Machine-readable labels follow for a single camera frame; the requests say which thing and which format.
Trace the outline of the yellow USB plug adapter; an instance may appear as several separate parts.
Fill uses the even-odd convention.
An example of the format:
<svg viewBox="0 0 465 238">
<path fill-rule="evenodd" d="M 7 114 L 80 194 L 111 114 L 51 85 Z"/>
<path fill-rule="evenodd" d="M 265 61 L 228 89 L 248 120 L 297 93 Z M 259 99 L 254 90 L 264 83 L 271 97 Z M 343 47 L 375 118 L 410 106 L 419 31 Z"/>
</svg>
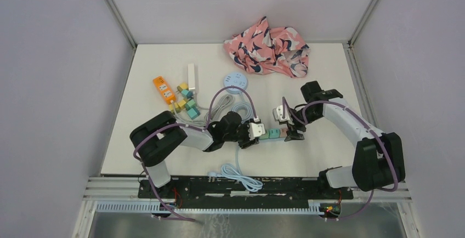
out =
<svg viewBox="0 0 465 238">
<path fill-rule="evenodd" d="M 181 107 L 176 102 L 172 102 L 171 104 L 169 104 L 169 110 L 173 114 L 178 114 L 182 111 Z"/>
</svg>

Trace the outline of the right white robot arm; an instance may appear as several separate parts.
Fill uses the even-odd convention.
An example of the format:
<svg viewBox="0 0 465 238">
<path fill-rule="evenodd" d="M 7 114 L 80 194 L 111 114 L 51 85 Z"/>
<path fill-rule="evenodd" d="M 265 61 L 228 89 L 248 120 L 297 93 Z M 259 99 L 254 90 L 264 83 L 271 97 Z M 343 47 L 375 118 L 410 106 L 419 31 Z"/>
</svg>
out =
<svg viewBox="0 0 465 238">
<path fill-rule="evenodd" d="M 394 132 L 376 128 L 349 105 L 336 89 L 323 90 L 317 81 L 300 89 L 305 104 L 291 108 L 286 99 L 274 109 L 275 120 L 288 128 L 286 141 L 303 140 L 306 126 L 324 118 L 333 123 L 355 148 L 350 166 L 329 168 L 318 176 L 317 193 L 332 198 L 340 188 L 394 192 L 405 179 L 402 142 Z"/>
</svg>

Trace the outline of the round blue socket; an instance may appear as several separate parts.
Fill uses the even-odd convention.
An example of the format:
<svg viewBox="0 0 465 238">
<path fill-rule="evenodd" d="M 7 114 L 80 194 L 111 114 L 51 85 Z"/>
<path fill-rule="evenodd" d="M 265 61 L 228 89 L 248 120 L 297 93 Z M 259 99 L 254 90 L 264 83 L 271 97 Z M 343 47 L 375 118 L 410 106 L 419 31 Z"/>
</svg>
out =
<svg viewBox="0 0 465 238">
<path fill-rule="evenodd" d="M 232 72 L 224 77 L 223 86 L 228 87 L 226 91 L 230 94 L 240 94 L 247 89 L 248 79 L 240 72 Z"/>
</svg>

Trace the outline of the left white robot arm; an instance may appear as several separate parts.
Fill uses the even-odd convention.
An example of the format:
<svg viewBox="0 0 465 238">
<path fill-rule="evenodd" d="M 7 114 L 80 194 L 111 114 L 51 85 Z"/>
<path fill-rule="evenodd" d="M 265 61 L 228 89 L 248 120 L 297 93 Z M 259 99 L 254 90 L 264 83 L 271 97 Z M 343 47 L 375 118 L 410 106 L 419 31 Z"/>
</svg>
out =
<svg viewBox="0 0 465 238">
<path fill-rule="evenodd" d="M 170 111 L 164 111 L 133 130 L 129 136 L 135 147 L 134 157 L 142 162 L 152 182 L 151 190 L 164 198 L 173 189 L 165 159 L 179 146 L 216 151 L 226 142 L 235 142 L 241 149 L 259 143 L 265 133 L 257 118 L 243 121 L 237 112 L 229 111 L 206 128 L 179 123 Z"/>
</svg>

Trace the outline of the white power strip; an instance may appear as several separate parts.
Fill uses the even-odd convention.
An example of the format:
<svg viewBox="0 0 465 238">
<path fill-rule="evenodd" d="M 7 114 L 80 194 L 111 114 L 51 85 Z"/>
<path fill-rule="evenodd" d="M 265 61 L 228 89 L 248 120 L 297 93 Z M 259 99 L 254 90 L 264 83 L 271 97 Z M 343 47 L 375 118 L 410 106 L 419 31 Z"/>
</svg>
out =
<svg viewBox="0 0 465 238">
<path fill-rule="evenodd" d="M 188 74 L 188 90 L 196 93 L 197 90 L 197 73 L 196 73 L 196 65 L 191 63 L 187 67 L 187 74 Z"/>
</svg>

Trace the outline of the light blue power strip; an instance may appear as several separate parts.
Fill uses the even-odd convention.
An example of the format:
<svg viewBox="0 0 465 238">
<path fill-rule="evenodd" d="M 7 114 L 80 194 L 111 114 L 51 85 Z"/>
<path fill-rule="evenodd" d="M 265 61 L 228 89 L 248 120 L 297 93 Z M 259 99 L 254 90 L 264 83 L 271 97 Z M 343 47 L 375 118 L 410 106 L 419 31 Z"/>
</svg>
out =
<svg viewBox="0 0 465 238">
<path fill-rule="evenodd" d="M 265 132 L 265 134 L 259 137 L 260 141 L 285 141 L 287 137 L 288 129 L 283 128 L 273 128 Z"/>
</svg>

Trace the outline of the teal USB plug adapter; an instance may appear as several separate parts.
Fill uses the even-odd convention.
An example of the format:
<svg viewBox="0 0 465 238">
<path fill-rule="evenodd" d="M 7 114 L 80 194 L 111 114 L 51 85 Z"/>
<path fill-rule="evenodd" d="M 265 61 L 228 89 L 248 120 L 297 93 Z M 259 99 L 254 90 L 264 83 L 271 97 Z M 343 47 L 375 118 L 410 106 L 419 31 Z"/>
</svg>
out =
<svg viewBox="0 0 465 238">
<path fill-rule="evenodd" d="M 196 118 L 200 116 L 200 111 L 198 110 L 197 107 L 191 107 L 190 109 L 186 111 L 186 113 L 192 120 L 195 120 Z"/>
</svg>

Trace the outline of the orange power strip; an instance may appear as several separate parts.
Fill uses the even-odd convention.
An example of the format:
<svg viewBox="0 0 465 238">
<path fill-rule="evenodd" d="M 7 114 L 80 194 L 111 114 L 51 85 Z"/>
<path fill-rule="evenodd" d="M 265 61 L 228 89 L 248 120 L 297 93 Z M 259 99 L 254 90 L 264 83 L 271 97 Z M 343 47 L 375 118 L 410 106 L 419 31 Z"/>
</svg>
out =
<svg viewBox="0 0 465 238">
<path fill-rule="evenodd" d="M 160 96 L 162 97 L 163 101 L 167 105 L 170 105 L 176 101 L 176 94 L 174 90 L 170 87 L 170 85 L 162 76 L 154 78 L 152 82 L 157 91 L 159 92 Z"/>
</svg>

